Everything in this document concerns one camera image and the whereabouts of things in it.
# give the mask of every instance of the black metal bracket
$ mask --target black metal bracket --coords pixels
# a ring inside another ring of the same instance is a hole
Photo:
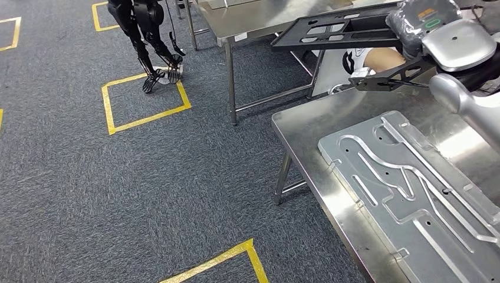
[[[368,77],[351,77],[349,81],[361,91],[393,91],[434,66],[430,57],[418,56],[401,66]]]
[[[271,43],[273,51],[396,47],[401,42],[385,23],[397,2],[298,18]]]

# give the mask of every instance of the table leg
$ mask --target table leg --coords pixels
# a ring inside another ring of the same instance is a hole
[[[179,7],[179,3],[180,1],[179,0],[173,0],[174,4],[175,4],[175,11],[177,13],[177,17],[179,19],[182,19],[182,17],[180,16],[180,7]]]
[[[318,55],[318,61],[316,62],[316,66],[314,67],[314,73],[312,74],[312,87],[309,89],[306,98],[311,99],[313,97],[314,86],[316,85],[316,81],[318,80],[318,73],[320,72],[321,63],[323,62],[323,58],[325,57],[325,51],[321,50]]]
[[[283,188],[285,187],[285,182],[287,181],[288,171],[290,170],[290,164],[292,164],[292,157],[290,157],[290,154],[286,152],[278,174],[278,185],[276,186],[276,191],[274,192],[274,203],[276,205],[279,205],[281,194],[283,193]]]
[[[234,87],[234,68],[233,68],[233,51],[231,42],[227,40],[224,43],[226,49],[226,67],[228,68],[228,87],[229,87],[229,115],[231,116],[231,124],[237,125],[236,121],[236,97]]]
[[[196,43],[195,29],[193,27],[193,19],[191,18],[191,9],[189,8],[189,0],[184,0],[184,5],[186,6],[187,24],[191,35],[191,43],[193,44],[193,48],[197,51],[198,45]]]

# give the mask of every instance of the yellow floor marking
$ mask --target yellow floor marking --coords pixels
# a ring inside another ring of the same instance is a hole
[[[252,262],[252,266],[254,267],[255,275],[257,276],[257,279],[259,280],[259,283],[269,283],[267,280],[267,276],[265,275],[264,268],[262,267],[261,260],[259,259],[259,256],[257,255],[257,252],[255,251],[254,248],[254,239],[250,239],[248,241],[245,241],[243,243],[240,243],[239,245],[231,248],[230,250],[224,252],[223,254],[216,256],[212,258],[211,260],[205,262],[202,265],[198,265],[197,267],[194,267],[186,272],[183,272],[181,274],[177,274],[174,277],[171,277],[167,280],[163,280],[160,283],[180,283],[183,282],[196,274],[199,274],[211,267],[214,267],[217,264],[220,264],[221,262],[224,262],[230,258],[233,258],[234,256],[237,256],[243,252],[248,253],[248,257],[250,258],[250,261]]]
[[[0,48],[0,51],[4,51],[7,49],[13,49],[13,48],[17,47],[17,42],[19,41],[19,31],[21,30],[21,17],[12,18],[12,19],[3,19],[0,21],[0,24],[3,22],[11,22],[11,21],[15,21],[14,36],[12,37],[12,44],[10,46]]]
[[[99,17],[97,16],[97,7],[102,6],[102,5],[106,5],[106,4],[108,4],[108,1],[100,2],[100,3],[96,3],[96,4],[92,5],[92,16],[94,17],[94,26],[96,28],[96,31],[108,31],[110,29],[120,27],[119,25],[111,25],[109,27],[102,28],[101,24],[99,24]]]
[[[182,99],[181,106],[176,107],[174,109],[166,110],[164,112],[155,114],[155,115],[150,116],[150,117],[146,117],[146,118],[134,121],[134,122],[127,123],[125,125],[115,127],[114,120],[113,120],[113,111],[111,110],[111,102],[109,99],[108,88],[113,86],[113,85],[125,83],[128,81],[138,80],[140,78],[144,78],[145,76],[147,76],[146,73],[134,75],[134,76],[128,77],[128,78],[122,78],[121,80],[111,81],[111,82],[103,85],[103,87],[101,88],[101,91],[103,93],[104,112],[106,114],[106,122],[108,125],[109,134],[114,134],[117,131],[123,131],[123,130],[129,129],[129,128],[132,128],[132,127],[135,127],[135,126],[147,123],[147,122],[151,122],[153,120],[156,120],[156,119],[168,116],[168,115],[172,115],[172,114],[175,114],[175,113],[178,113],[178,112],[181,112],[183,110],[191,108],[191,103],[189,102],[188,96],[186,95],[186,91],[184,90],[184,86],[182,85],[182,83],[180,81],[178,81],[177,82],[177,89],[179,90],[180,98]]]

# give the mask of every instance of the humanoid robot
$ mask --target humanoid robot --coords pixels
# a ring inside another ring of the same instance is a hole
[[[139,62],[147,73],[143,84],[143,91],[150,93],[154,85],[167,76],[170,83],[179,81],[182,75],[182,56],[184,52],[177,46],[175,34],[170,32],[173,49],[178,54],[172,54],[160,37],[160,25],[165,14],[158,1],[161,0],[109,0],[107,5],[109,13],[119,24],[120,28],[130,38],[134,49],[137,51]],[[155,70],[146,50],[146,43],[141,38],[139,28],[146,42],[151,44],[158,56],[167,64],[167,70]]]

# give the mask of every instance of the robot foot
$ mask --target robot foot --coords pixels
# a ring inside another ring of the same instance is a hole
[[[151,93],[154,85],[163,77],[165,77],[165,72],[162,70],[155,70],[153,74],[147,75],[146,81],[142,85],[144,93]]]

